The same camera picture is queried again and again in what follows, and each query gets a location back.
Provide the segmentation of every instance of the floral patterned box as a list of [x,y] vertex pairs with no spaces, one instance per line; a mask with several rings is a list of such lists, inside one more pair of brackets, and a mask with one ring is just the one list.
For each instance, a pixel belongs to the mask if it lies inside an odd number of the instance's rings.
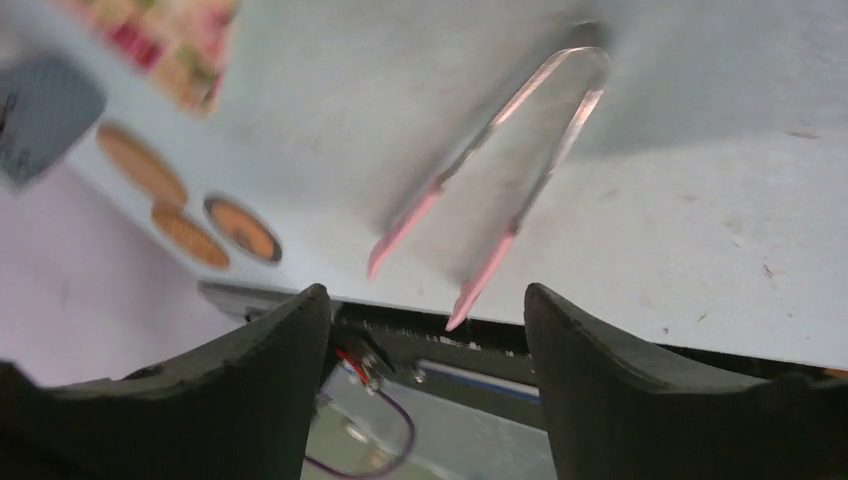
[[53,0],[181,109],[215,110],[239,0]]

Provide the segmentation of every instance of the wooden disc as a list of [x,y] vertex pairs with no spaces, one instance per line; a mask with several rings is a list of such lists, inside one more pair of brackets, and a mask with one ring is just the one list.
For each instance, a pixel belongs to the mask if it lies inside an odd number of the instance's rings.
[[204,207],[212,225],[242,251],[258,260],[280,262],[280,242],[253,212],[220,196],[207,197]]
[[112,163],[154,200],[185,207],[188,194],[182,182],[147,145],[113,125],[97,130],[97,143]]
[[151,217],[159,231],[194,260],[222,270],[230,266],[227,252],[200,226],[187,218],[180,207],[156,202]]

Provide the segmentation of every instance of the orange oval object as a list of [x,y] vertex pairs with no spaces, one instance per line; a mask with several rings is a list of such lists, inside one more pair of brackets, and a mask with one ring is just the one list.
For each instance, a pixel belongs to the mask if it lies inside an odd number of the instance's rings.
[[156,202],[151,218],[160,232],[195,261],[220,270],[230,266],[230,259],[223,247],[189,219],[180,207]]
[[265,262],[280,262],[283,256],[280,242],[256,214],[217,195],[206,198],[204,209],[215,229],[243,252]]
[[188,202],[185,187],[150,147],[114,125],[97,130],[97,144],[130,181],[154,200],[185,207]]

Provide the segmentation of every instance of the metal tongs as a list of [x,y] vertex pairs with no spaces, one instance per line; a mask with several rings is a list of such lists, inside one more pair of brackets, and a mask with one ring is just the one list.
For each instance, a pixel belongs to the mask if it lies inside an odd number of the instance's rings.
[[515,242],[521,225],[527,213],[533,207],[539,194],[550,181],[557,167],[565,160],[574,145],[586,119],[595,108],[603,93],[603,86],[609,70],[609,58],[602,45],[602,30],[596,23],[582,23],[575,26],[567,38],[556,45],[553,54],[547,55],[546,60],[536,68],[530,78],[524,82],[519,90],[504,104],[494,117],[480,130],[462,153],[443,171],[427,185],[422,194],[416,199],[412,206],[392,225],[383,238],[374,245],[371,256],[368,259],[368,278],[373,280],[377,270],[386,257],[400,244],[410,231],[421,221],[422,218],[444,193],[448,180],[459,172],[471,155],[477,151],[497,128],[502,125],[516,110],[533,94],[534,91],[572,54],[582,52],[591,55],[597,63],[597,73],[593,75],[583,100],[577,107],[574,116],[565,128],[546,168],[536,179],[530,194],[522,203],[518,211],[510,218],[506,231],[500,237],[496,247],[491,251],[486,261],[482,263],[477,272],[466,281],[460,292],[459,298],[453,307],[453,314],[448,321],[446,330],[451,331],[462,324],[468,316],[471,307],[483,292],[489,279],[492,278],[500,263],[506,257],[512,244]]

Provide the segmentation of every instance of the purple cable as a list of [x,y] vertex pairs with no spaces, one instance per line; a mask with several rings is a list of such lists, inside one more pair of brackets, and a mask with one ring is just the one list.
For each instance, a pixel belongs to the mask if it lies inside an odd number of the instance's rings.
[[395,409],[395,411],[397,411],[400,414],[401,417],[403,417],[403,420],[406,422],[406,425],[409,427],[409,437],[406,439],[406,443],[404,444],[400,453],[397,454],[397,456],[395,456],[395,458],[393,458],[392,461],[387,463],[383,468],[381,468],[379,470],[375,470],[373,472],[360,473],[360,474],[340,472],[340,471],[338,471],[338,470],[336,470],[336,469],[334,469],[334,468],[332,468],[332,467],[330,467],[330,466],[328,466],[328,465],[326,465],[326,464],[324,464],[324,463],[322,463],[318,460],[315,460],[314,458],[312,458],[310,456],[306,456],[304,458],[306,463],[308,463],[308,464],[312,465],[313,467],[317,468],[318,470],[321,470],[322,472],[324,472],[328,475],[332,475],[336,478],[354,478],[354,479],[355,478],[384,478],[386,475],[394,472],[401,465],[406,463],[406,461],[409,458],[409,454],[412,453],[412,448],[415,447],[415,437],[416,437],[415,423],[412,421],[412,417],[409,416],[409,413],[407,413],[406,410],[404,410],[403,407],[401,407],[396,401],[389,398],[388,395],[386,395],[385,393],[383,393],[380,390],[378,390],[376,393],[380,398],[383,399],[383,401],[388,403],[392,408]]

